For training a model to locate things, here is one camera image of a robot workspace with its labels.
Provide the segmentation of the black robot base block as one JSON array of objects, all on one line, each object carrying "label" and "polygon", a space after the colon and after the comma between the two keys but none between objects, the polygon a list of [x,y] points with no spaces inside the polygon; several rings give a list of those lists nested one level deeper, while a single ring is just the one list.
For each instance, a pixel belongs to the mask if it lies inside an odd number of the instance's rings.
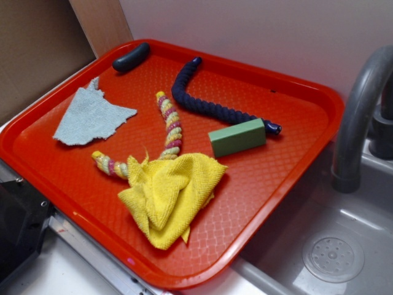
[{"label": "black robot base block", "polygon": [[53,206],[23,178],[1,183],[1,286],[41,253]]}]

